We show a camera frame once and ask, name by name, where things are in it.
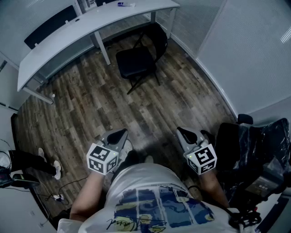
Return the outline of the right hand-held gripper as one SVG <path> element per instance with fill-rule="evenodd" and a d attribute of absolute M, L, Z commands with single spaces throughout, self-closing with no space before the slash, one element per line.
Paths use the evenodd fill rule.
<path fill-rule="evenodd" d="M 204 174 L 216 167 L 217 156 L 214 148 L 200 131 L 190 127 L 177 127 L 176 133 L 182 146 L 198 144 L 183 154 L 187 165 L 197 175 Z"/>

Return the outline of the long white desk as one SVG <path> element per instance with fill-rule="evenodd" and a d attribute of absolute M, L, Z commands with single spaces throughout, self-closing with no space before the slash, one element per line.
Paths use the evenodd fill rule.
<path fill-rule="evenodd" d="M 135 3 L 135 7 L 118 7 L 118 2 Z M 173 0 L 118 0 L 90 10 L 57 29 L 21 61 L 17 90 L 25 91 L 52 104 L 53 101 L 50 98 L 30 89 L 27 84 L 39 69 L 53 57 L 79 39 L 94 34 L 106 63 L 110 65 L 109 57 L 100 37 L 100 29 L 122 19 L 146 13 L 151 14 L 151 22 L 154 23 L 156 11 L 170 9 L 170 18 L 166 28 L 166 35 L 170 37 L 175 11 L 179 6 Z"/>

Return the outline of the person's left forearm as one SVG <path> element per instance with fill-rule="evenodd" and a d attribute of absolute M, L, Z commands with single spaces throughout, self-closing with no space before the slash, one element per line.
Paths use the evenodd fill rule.
<path fill-rule="evenodd" d="M 97 211 L 105 176 L 92 171 L 70 211 L 70 220 L 84 222 Z"/>

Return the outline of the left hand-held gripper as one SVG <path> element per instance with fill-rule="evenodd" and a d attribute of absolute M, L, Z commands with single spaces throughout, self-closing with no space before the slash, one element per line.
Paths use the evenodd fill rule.
<path fill-rule="evenodd" d="M 121 150 L 127 140 L 128 130 L 110 130 L 102 136 L 102 141 L 92 143 L 87 155 L 90 170 L 106 175 L 115 171 L 121 163 Z"/>

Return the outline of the black monitor mount rig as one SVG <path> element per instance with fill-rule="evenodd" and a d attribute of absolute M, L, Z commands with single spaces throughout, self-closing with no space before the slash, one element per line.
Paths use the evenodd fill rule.
<path fill-rule="evenodd" d="M 232 212 L 229 208 L 225 211 L 229 214 L 229 225 L 243 233 L 244 230 L 253 230 L 253 227 L 262 222 L 261 214 L 257 212 L 258 207 L 251 207 L 249 210 Z"/>

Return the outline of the black folding chair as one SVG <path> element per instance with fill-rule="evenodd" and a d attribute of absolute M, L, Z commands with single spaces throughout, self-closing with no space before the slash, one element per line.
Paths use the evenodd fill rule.
<path fill-rule="evenodd" d="M 148 47 L 143 45 L 144 36 L 152 41 L 156 52 L 155 58 L 152 57 Z M 117 52 L 116 61 L 120 75 L 131 83 L 131 89 L 127 94 L 132 93 L 149 74 L 156 74 L 156 63 L 164 55 L 167 45 L 166 33 L 157 23 L 152 23 L 144 27 L 133 48 Z"/>

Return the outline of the person's black trousers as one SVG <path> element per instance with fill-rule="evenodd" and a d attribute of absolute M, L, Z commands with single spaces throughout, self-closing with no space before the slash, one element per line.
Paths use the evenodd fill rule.
<path fill-rule="evenodd" d="M 143 156 L 141 153 L 137 152 L 136 150 L 131 150 L 128 152 L 125 160 L 120 164 L 120 166 L 117 168 L 117 170 L 115 171 L 112 179 L 111 179 L 111 183 L 113 183 L 113 181 L 115 180 L 115 178 L 117 177 L 117 175 L 123 171 L 124 169 L 142 163 L 144 162 L 146 159 L 145 156 Z"/>

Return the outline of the person's right forearm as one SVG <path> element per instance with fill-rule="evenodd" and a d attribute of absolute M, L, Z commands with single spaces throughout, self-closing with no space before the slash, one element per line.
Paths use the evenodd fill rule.
<path fill-rule="evenodd" d="M 199 176 L 201 188 L 217 203 L 225 208 L 229 208 L 229 202 L 216 177 L 216 169 L 209 170 Z"/>

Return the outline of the black desk divider panel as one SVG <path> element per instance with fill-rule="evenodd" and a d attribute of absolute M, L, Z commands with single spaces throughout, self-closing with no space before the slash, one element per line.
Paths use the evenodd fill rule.
<path fill-rule="evenodd" d="M 104 4 L 108 4 L 108 3 L 111 3 L 111 2 L 114 2 L 116 0 L 95 0 L 95 3 L 97 5 L 97 7 L 100 7 Z"/>
<path fill-rule="evenodd" d="M 36 44 L 40 44 L 49 35 L 66 24 L 66 21 L 71 21 L 77 17 L 73 5 L 70 5 L 62 11 L 49 18 L 37 29 L 35 29 L 25 40 L 24 43 L 34 49 Z"/>

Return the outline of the person's white printed t-shirt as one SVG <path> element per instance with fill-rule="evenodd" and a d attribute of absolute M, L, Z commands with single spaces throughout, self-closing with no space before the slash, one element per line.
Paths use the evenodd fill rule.
<path fill-rule="evenodd" d="M 114 179 L 104 207 L 85 221 L 61 219 L 58 233 L 238 233 L 228 213 L 194 199 L 168 168 L 140 163 Z"/>

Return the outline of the person's left white shoe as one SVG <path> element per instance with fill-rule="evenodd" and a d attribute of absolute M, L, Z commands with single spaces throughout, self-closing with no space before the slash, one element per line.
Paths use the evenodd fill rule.
<path fill-rule="evenodd" d="M 125 144 L 124 144 L 122 150 L 119 153 L 119 162 L 123 162 L 126 159 L 128 153 L 132 149 L 133 149 L 133 146 L 132 146 L 131 141 L 129 139 L 126 139 Z"/>

